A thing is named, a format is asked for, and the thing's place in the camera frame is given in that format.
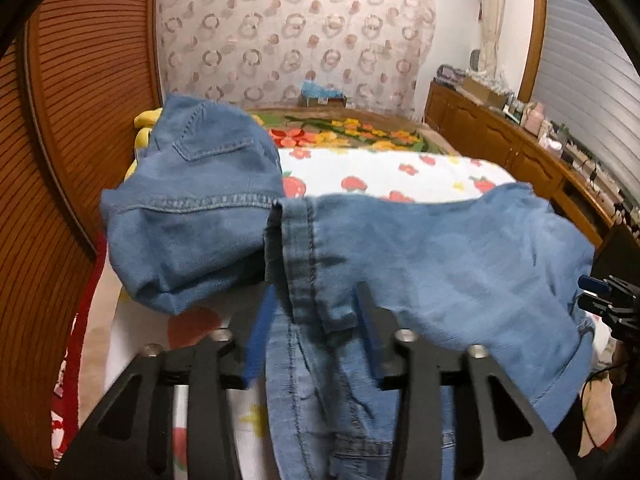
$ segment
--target wooden wardrobe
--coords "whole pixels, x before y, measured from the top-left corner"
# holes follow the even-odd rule
[[[52,389],[101,236],[100,192],[133,160],[133,117],[161,101],[154,7],[43,0],[0,50],[0,424],[44,470]]]

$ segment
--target window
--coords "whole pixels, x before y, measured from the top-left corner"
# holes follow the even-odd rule
[[[532,99],[640,200],[640,77],[587,0],[547,0]]]

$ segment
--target wire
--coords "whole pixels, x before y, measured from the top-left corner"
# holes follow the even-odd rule
[[[589,430],[589,426],[587,425],[587,419],[584,416],[584,406],[582,405],[582,398],[584,397],[584,391],[587,389],[587,384],[590,384],[591,381],[593,381],[597,376],[602,375],[606,372],[610,372],[612,370],[616,370],[617,368],[622,368],[623,366],[626,366],[628,364],[629,364],[629,361],[619,365],[607,366],[602,370],[598,370],[597,372],[590,374],[589,377],[587,377],[587,380],[584,381],[584,386],[582,387],[582,391],[580,393],[580,408],[582,410],[582,421],[584,423],[584,429],[587,430],[587,435],[589,435],[589,439],[591,440],[593,447],[598,447],[598,445],[596,444],[596,441],[593,439],[593,435],[591,434],[591,431]]]

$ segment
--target metal bolt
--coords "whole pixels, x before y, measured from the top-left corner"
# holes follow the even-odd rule
[[[489,357],[489,351],[482,345],[471,345],[466,351],[474,359]]]
[[[141,348],[139,354],[142,357],[158,357],[163,351],[164,349],[162,348],[161,344],[150,343],[148,345],[144,345]]]
[[[418,339],[417,333],[407,328],[401,328],[400,330],[396,330],[395,337],[401,343],[413,343]]]
[[[229,330],[228,328],[219,328],[211,332],[211,338],[213,339],[213,341],[216,341],[218,343],[231,341],[233,336],[234,335],[231,333],[231,330]]]

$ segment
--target blue denim jeans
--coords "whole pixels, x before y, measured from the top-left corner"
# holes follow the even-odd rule
[[[171,94],[136,172],[102,192],[111,265],[160,312],[264,279],[263,232],[282,197],[280,157],[238,108]]]
[[[284,200],[265,247],[267,280],[280,301],[266,376],[282,480],[385,477],[398,393],[379,391],[370,378],[356,282],[369,283],[401,326],[437,345],[487,346],[550,430],[589,371],[593,325],[574,301],[593,247],[528,185],[435,205],[345,195]],[[449,479],[448,388],[442,401]]]

